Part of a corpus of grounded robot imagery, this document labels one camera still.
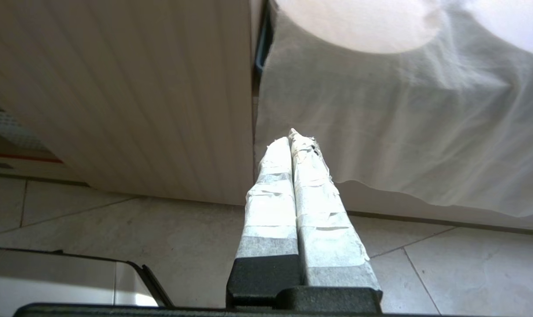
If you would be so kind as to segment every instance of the white surface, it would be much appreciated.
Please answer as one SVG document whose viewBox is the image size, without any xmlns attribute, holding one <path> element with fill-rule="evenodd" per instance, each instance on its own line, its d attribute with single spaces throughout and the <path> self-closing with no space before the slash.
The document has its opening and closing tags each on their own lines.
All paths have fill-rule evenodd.
<svg viewBox="0 0 533 317">
<path fill-rule="evenodd" d="M 441 29 L 437 0 L 270 0 L 270 3 L 274 15 L 284 11 L 304 31 L 321 40 L 377 54 L 418 48 Z"/>
<path fill-rule="evenodd" d="M 38 194 L 28 192 L 26 203 Z M 46 207 L 50 199 L 45 195 Z M 10 202 L 0 200 L 0 213 L 3 205 Z M 243 217 L 242 207 L 137 198 L 0 233 L 0 246 L 64 249 L 143 263 L 176 305 L 224 307 Z M 533 317 L 533 297 L 520 297 L 533 289 L 533 236 L 470 229 L 444 232 L 451 227 L 350 219 L 371 256 L 384 291 L 385 313 L 436 313 L 430 303 L 435 300 L 441 313 Z M 407 244 L 424 283 L 403 250 L 392 251 Z M 484 277 L 480 263 L 488 267 L 488 283 L 480 291 L 489 295 L 469 298 L 465 290 L 475 284 L 472 276 Z M 461 278 L 463 272 L 469 277 Z M 445 310 L 441 301 L 448 298 Z"/>
<path fill-rule="evenodd" d="M 244 227 L 243 237 L 266 237 L 272 239 L 297 239 L 296 225 L 275 225 L 272 227 Z"/>
<path fill-rule="evenodd" d="M 485 209 L 430 205 L 405 193 L 380 191 L 355 181 L 335 186 L 348 211 L 533 230 L 533 215 L 513 217 Z"/>
<path fill-rule="evenodd" d="M 152 306 L 158 304 L 135 269 L 123 262 L 116 262 L 114 305 Z"/>
<path fill-rule="evenodd" d="M 533 317 L 533 236 L 458 228 L 405 250 L 441 313 Z"/>
<path fill-rule="evenodd" d="M 242 205 L 250 19 L 248 0 L 0 1 L 0 105 L 93 187 Z"/>
<path fill-rule="evenodd" d="M 307 268 L 360 266 L 369 261 L 362 242 L 352 227 L 333 228 L 330 231 L 301 227 L 300 235 Z"/>
<path fill-rule="evenodd" d="M 99 191 L 87 186 L 35 181 L 27 181 L 26 192 L 28 196 L 26 210 L 22 217 L 23 225 L 31 225 L 133 197 L 131 195 Z"/>
<path fill-rule="evenodd" d="M 533 0 L 475 0 L 466 8 L 493 35 L 533 53 Z"/>
<path fill-rule="evenodd" d="M 114 262 L 0 253 L 0 316 L 10 317 L 18 308 L 36 302 L 114 303 Z"/>
<path fill-rule="evenodd" d="M 375 10 L 368 2 L 355 3 Z M 440 10 L 424 15 L 433 22 L 425 26 L 440 26 L 437 34 L 399 54 L 375 52 L 365 41 L 352 49 L 325 40 L 319 29 L 330 32 L 326 25 L 335 16 L 304 20 L 281 5 L 261 80 L 257 157 L 293 127 L 322 144 L 334 182 L 359 181 L 433 205 L 532 215 L 533 48 L 522 41 L 533 37 L 519 33 L 522 41 L 512 44 L 508 28 L 497 27 L 503 18 L 494 16 L 512 12 L 516 18 L 508 26 L 516 32 L 527 27 L 512 28 L 515 23 L 529 20 L 533 26 L 533 10 L 492 14 L 480 5 L 441 2 Z M 306 14 L 309 2 L 292 6 Z M 384 15 L 381 23 L 395 28 L 397 12 L 377 12 Z M 342 38 L 355 34 L 339 32 Z"/>
</svg>

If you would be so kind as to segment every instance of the wrinkled fabric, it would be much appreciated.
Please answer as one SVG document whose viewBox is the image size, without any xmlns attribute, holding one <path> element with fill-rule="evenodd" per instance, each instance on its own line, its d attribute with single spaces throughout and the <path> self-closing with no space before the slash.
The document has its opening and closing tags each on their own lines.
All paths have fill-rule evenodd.
<svg viewBox="0 0 533 317">
<path fill-rule="evenodd" d="M 293 127 L 323 145 L 334 182 L 532 215 L 533 54 L 491 34 L 469 3 L 444 1 L 436 36 L 397 54 L 335 46 L 278 11 L 256 157 Z"/>
</svg>

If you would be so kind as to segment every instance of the white cloth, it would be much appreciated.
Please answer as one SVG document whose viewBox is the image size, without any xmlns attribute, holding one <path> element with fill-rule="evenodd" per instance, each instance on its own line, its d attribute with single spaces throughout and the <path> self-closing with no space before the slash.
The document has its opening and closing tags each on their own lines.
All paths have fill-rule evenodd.
<svg viewBox="0 0 533 317">
<path fill-rule="evenodd" d="M 340 18 L 334 12 L 353 9 L 326 9 L 308 24 L 286 2 L 275 2 L 256 157 L 293 127 L 323 145 L 334 182 L 359 181 L 435 205 L 533 214 L 533 45 L 511 44 L 519 37 L 504 36 L 483 1 L 412 1 L 429 5 L 415 11 L 413 28 L 396 26 L 391 21 L 401 12 L 380 7 L 382 18 L 373 23 L 383 26 L 373 34 L 333 23 Z M 506 29 L 533 32 L 527 16 L 519 16 L 526 10 L 506 12 L 517 16 L 503 20 Z M 330 32 L 319 32 L 326 28 Z M 397 28 L 417 40 L 399 41 Z M 338 39 L 350 34 L 377 41 L 363 51 L 362 42 L 351 47 L 349 38 Z"/>
</svg>

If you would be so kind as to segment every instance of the floor tile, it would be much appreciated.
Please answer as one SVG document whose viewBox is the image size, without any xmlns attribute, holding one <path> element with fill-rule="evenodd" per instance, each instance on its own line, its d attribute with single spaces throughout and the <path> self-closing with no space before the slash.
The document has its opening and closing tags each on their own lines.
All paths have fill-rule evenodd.
<svg viewBox="0 0 533 317">
<path fill-rule="evenodd" d="M 371 259 L 385 313 L 438 313 L 403 249 Z"/>
<path fill-rule="evenodd" d="M 355 216 L 349 218 L 370 257 L 453 228 L 448 225 L 430 225 L 429 223 Z"/>
<path fill-rule="evenodd" d="M 175 305 L 224 307 L 243 221 L 242 207 L 136 198 L 1 233 L 0 247 L 146 264 Z"/>
<path fill-rule="evenodd" d="M 0 177 L 0 232 L 18 228 L 26 181 Z"/>
<path fill-rule="evenodd" d="M 29 181 L 23 225 L 30 225 L 78 211 L 116 203 L 132 197 L 85 186 Z"/>
<path fill-rule="evenodd" d="M 441 313 L 533 317 L 533 236 L 456 228 L 405 250 Z"/>
</svg>

